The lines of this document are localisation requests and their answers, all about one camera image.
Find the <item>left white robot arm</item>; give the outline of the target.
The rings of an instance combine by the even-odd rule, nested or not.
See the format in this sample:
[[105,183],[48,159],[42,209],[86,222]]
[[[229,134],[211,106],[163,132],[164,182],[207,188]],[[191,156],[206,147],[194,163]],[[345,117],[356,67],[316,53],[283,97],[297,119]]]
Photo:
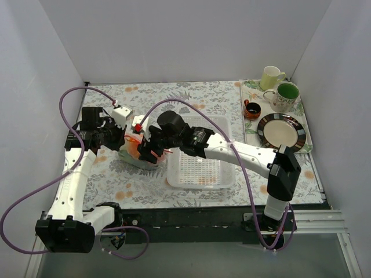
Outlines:
[[90,170],[102,146],[118,151],[125,143],[126,121],[132,114],[118,106],[107,114],[101,107],[82,108],[82,118],[72,126],[65,143],[64,178],[46,217],[37,221],[35,231],[52,253],[88,253],[96,235],[107,228],[116,232],[123,226],[120,205],[103,202],[83,210]]

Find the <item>clear zip top bag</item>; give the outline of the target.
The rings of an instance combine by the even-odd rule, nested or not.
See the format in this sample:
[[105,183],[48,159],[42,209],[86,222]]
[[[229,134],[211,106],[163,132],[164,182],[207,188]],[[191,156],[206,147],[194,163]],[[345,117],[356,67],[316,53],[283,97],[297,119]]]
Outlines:
[[172,151],[165,149],[162,156],[157,156],[154,152],[152,154],[158,159],[156,164],[140,160],[140,152],[137,150],[138,145],[141,143],[143,136],[141,134],[134,134],[128,132],[124,135],[125,143],[120,147],[118,156],[124,162],[136,166],[140,169],[155,170],[158,166],[164,163]]

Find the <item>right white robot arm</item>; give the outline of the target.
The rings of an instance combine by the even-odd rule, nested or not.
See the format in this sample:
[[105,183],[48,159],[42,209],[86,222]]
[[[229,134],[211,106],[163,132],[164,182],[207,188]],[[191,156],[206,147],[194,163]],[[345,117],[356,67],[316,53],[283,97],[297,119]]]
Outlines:
[[283,224],[284,211],[293,198],[301,173],[289,147],[271,149],[232,142],[212,129],[189,126],[173,111],[160,114],[156,126],[149,125],[145,116],[137,116],[132,129],[143,134],[137,147],[140,160],[156,163],[166,149],[178,148],[189,156],[241,164],[266,178],[268,199],[261,220],[272,231]]

